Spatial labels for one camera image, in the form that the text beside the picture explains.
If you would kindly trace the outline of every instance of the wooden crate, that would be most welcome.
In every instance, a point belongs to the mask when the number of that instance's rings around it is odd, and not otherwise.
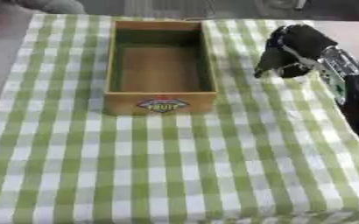
[[[115,22],[106,112],[208,112],[216,86],[201,27],[200,22]]]

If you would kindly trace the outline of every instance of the checkered tablecloth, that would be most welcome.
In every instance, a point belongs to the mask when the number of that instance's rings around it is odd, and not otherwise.
[[[316,74],[256,80],[292,21],[206,21],[205,115],[102,113],[113,18],[34,16],[0,98],[0,223],[359,221],[359,141]]]

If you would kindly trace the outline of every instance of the black robotic glove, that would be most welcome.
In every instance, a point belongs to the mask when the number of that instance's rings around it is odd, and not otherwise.
[[[281,69],[282,78],[293,78],[307,74],[312,68],[299,63],[299,59],[284,46],[291,48],[300,57],[317,60],[329,46],[337,43],[315,30],[312,26],[295,24],[281,26],[267,40],[265,52],[255,69],[255,77],[271,69]]]

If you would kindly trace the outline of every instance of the box side panel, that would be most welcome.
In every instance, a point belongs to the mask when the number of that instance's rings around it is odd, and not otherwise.
[[[205,113],[211,110],[215,94],[106,94],[108,115]]]

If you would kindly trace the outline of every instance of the box label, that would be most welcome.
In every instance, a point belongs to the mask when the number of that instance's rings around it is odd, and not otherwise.
[[[166,113],[185,108],[188,103],[175,99],[156,98],[140,102],[137,106],[157,113]]]

